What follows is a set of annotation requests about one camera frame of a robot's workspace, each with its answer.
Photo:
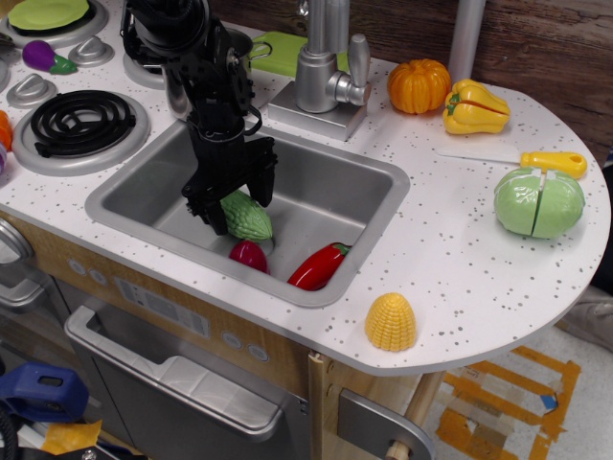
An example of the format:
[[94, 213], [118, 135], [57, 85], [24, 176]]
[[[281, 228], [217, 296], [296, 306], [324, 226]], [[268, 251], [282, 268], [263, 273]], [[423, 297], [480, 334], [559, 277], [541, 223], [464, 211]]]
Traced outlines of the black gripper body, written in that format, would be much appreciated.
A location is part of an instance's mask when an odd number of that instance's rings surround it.
[[188, 126], [188, 132], [197, 160], [196, 170], [182, 190], [188, 208], [190, 198], [221, 201], [235, 190], [247, 188], [252, 166], [276, 167], [277, 154], [272, 137], [246, 138], [241, 134], [215, 142], [200, 136], [194, 126]]

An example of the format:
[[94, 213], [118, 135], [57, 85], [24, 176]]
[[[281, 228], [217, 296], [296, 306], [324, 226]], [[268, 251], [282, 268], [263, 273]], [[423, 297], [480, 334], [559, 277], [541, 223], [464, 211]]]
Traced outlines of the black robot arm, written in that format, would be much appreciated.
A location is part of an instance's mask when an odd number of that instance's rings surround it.
[[171, 113], [190, 134], [197, 168], [183, 188], [188, 208], [217, 235], [227, 234], [223, 198], [246, 187], [266, 207], [277, 156], [245, 118], [253, 82], [229, 32], [205, 1], [127, 1], [121, 36], [128, 56], [162, 69]]

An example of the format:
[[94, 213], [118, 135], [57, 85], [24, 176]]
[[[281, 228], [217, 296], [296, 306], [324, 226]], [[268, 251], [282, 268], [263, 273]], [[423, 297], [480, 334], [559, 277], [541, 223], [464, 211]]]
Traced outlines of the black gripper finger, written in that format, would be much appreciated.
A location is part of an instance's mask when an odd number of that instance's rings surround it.
[[273, 197], [275, 181], [275, 166], [252, 166], [249, 168], [246, 181], [250, 196], [261, 207], [267, 207]]
[[218, 236], [224, 236], [228, 233], [228, 226], [225, 213], [219, 200], [200, 200], [196, 198], [189, 199], [189, 210], [202, 221], [209, 225]]

